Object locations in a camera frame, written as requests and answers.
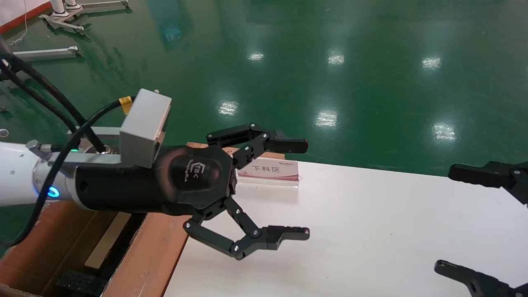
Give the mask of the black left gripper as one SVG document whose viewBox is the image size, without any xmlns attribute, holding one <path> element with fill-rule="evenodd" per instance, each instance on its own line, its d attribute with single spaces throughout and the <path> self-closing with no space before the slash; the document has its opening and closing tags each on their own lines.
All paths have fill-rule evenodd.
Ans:
<svg viewBox="0 0 528 297">
<path fill-rule="evenodd" d="M 218 146 L 165 146 L 151 168 L 78 167 L 74 180 L 90 210 L 215 216 L 235 190 L 237 163 Z"/>
</svg>

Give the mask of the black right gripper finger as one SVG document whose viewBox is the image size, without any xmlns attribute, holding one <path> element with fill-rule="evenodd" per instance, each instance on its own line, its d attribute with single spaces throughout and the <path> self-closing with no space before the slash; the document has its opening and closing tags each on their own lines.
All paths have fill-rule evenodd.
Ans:
<svg viewBox="0 0 528 297">
<path fill-rule="evenodd" d="M 526 297 L 528 295 L 527 283 L 512 288 L 490 275 L 448 261 L 436 261 L 434 271 L 464 284 L 472 297 Z"/>
<path fill-rule="evenodd" d="M 488 162 L 483 167 L 453 164 L 449 169 L 448 178 L 488 188 L 504 188 L 522 205 L 528 204 L 528 162 Z"/>
</svg>

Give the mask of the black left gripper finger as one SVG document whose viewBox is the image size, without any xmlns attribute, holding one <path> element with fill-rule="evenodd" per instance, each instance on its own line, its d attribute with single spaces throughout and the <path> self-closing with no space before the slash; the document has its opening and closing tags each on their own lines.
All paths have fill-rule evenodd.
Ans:
<svg viewBox="0 0 528 297">
<path fill-rule="evenodd" d="M 242 146 L 232 154 L 233 167 L 242 169 L 265 152 L 304 154 L 309 149 L 307 139 L 291 138 L 279 130 L 268 130 L 251 123 L 217 130 L 206 135 L 209 146 Z"/>
<path fill-rule="evenodd" d="M 231 216 L 245 233 L 243 238 L 232 241 L 203 227 L 202 222 L 208 217 L 213 217 L 211 211 L 206 214 L 194 214 L 183 224 L 183 228 L 190 238 L 238 261 L 257 250 L 278 250 L 284 240 L 304 241 L 311 236 L 310 229 L 306 227 L 266 226 L 259 228 L 232 197 L 219 205 L 219 211 L 226 211 Z"/>
</svg>

